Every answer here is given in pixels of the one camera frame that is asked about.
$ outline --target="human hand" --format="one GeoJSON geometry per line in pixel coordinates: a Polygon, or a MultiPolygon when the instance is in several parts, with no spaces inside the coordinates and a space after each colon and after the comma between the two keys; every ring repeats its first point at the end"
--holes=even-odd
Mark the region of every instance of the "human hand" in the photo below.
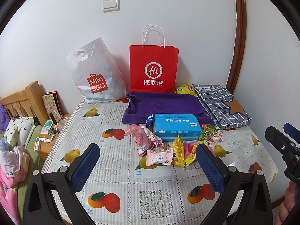
{"type": "Polygon", "coordinates": [[[286,219],[288,214],[291,212],[297,200],[297,184],[293,181],[290,181],[289,186],[285,190],[284,196],[285,201],[282,202],[279,206],[279,212],[275,216],[274,225],[280,225],[286,219]]]}

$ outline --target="gray checkered cloth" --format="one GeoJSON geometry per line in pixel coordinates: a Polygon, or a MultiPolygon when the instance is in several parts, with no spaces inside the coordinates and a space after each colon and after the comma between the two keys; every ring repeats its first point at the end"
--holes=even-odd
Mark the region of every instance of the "gray checkered cloth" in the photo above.
{"type": "Polygon", "coordinates": [[[251,123],[252,118],[245,111],[230,115],[230,102],[233,95],[222,85],[193,85],[199,101],[220,129],[240,128],[251,123]]]}

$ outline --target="light switch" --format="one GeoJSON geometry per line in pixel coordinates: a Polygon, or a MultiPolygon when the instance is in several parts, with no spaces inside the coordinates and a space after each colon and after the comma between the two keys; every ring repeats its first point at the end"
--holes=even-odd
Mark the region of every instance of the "light switch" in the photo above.
{"type": "Polygon", "coordinates": [[[103,8],[104,8],[104,9],[110,8],[110,0],[109,0],[109,1],[104,1],[104,2],[103,2],[103,8]]]}
{"type": "Polygon", "coordinates": [[[110,0],[110,7],[117,7],[117,0],[110,0]]]}
{"type": "Polygon", "coordinates": [[[103,12],[118,11],[120,0],[103,0],[103,12]]]}

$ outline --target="white remote control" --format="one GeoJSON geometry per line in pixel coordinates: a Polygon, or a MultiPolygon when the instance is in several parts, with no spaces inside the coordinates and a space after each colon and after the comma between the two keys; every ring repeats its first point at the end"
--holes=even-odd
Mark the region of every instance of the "white remote control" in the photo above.
{"type": "Polygon", "coordinates": [[[35,144],[34,144],[34,151],[37,152],[41,149],[41,138],[40,137],[37,137],[35,139],[35,144]]]}

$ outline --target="white rope handle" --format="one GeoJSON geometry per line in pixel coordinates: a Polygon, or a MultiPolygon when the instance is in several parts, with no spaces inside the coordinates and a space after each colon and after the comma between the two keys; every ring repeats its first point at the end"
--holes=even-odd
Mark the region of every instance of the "white rope handle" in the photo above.
{"type": "MultiPolygon", "coordinates": [[[[148,26],[154,26],[154,25],[146,25],[145,27],[144,27],[144,29],[143,29],[143,39],[142,39],[142,41],[144,41],[144,32],[145,32],[145,28],[147,28],[148,26]]],[[[161,34],[160,34],[160,32],[158,31],[158,29],[156,29],[156,31],[157,31],[157,33],[159,34],[159,46],[161,47],[161,34]]]]}
{"type": "MultiPolygon", "coordinates": [[[[159,27],[161,29],[161,31],[163,32],[163,47],[165,48],[166,47],[165,46],[165,33],[164,33],[163,29],[158,25],[152,25],[149,29],[151,29],[152,27],[159,27]]],[[[146,31],[145,38],[144,38],[144,41],[143,41],[143,46],[145,46],[145,40],[146,40],[146,36],[147,36],[147,33],[148,33],[149,29],[147,29],[147,31],[146,31]]]]}

